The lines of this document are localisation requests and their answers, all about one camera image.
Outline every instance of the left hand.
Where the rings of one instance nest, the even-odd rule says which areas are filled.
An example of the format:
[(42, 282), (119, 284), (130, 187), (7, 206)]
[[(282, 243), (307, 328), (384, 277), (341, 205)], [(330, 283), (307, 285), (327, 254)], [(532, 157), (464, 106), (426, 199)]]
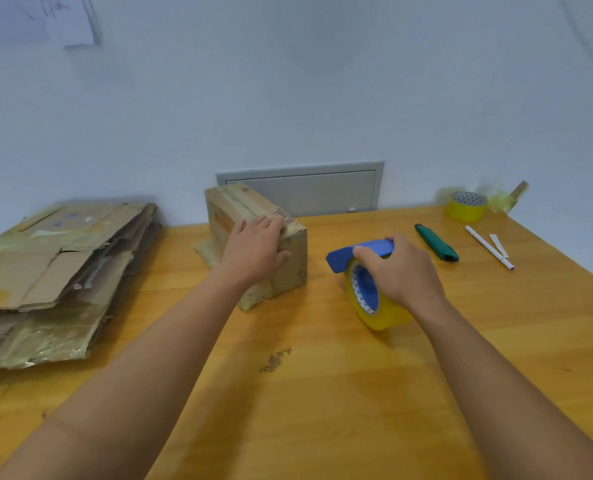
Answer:
[(232, 229), (219, 267), (244, 289), (260, 282), (291, 256), (290, 251), (276, 249), (284, 227), (281, 217), (259, 216), (249, 223), (240, 221)]

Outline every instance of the tape roll on table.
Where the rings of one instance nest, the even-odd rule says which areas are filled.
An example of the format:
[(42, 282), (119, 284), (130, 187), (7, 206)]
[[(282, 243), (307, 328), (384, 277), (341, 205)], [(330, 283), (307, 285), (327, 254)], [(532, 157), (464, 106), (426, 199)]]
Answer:
[[(357, 246), (372, 249), (382, 258), (394, 251), (395, 245), (387, 239), (361, 242)], [(373, 330), (383, 330), (413, 318), (405, 308), (392, 302), (378, 289), (370, 272), (352, 254), (348, 246), (333, 251), (325, 258), (334, 273), (345, 273), (345, 285), (352, 306), (361, 320)]]
[(488, 199), (474, 192), (455, 192), (446, 205), (446, 214), (463, 222), (475, 222), (484, 216)]

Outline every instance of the yellow tape roll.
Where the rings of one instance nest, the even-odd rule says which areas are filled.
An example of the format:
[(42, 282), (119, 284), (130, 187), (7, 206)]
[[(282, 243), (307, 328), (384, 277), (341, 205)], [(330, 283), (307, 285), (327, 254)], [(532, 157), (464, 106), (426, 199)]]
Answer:
[(408, 310), (381, 294), (368, 270), (355, 258), (345, 269), (345, 286), (357, 314), (373, 330), (383, 330), (413, 318)]
[(446, 214), (463, 222), (474, 222), (484, 216), (488, 199), (474, 192), (455, 192), (446, 205)]

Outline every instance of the hand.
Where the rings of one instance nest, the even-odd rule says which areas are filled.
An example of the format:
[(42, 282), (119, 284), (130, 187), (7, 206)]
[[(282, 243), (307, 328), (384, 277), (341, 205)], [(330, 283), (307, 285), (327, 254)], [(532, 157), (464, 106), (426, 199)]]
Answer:
[(374, 278), (377, 288), (414, 317), (431, 313), (437, 304), (447, 303), (430, 255), (402, 234), (388, 239), (395, 242), (395, 250), (387, 259), (370, 248), (355, 246), (353, 250), (354, 256)]
[(232, 229), (219, 267), (243, 289), (260, 282), (291, 255), (276, 249), (284, 227), (281, 217), (259, 216), (249, 223), (242, 220)]

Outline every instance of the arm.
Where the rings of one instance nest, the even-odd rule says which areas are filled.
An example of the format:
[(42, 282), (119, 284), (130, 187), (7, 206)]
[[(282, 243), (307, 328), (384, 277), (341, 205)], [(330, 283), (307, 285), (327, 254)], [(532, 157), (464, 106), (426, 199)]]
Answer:
[(282, 219), (232, 231), (221, 264), (21, 444), (0, 480), (144, 478), (239, 298), (281, 265)]
[(394, 241), (388, 259), (354, 254), (427, 334), (489, 474), (593, 480), (593, 441), (450, 304), (429, 254), (403, 235)]

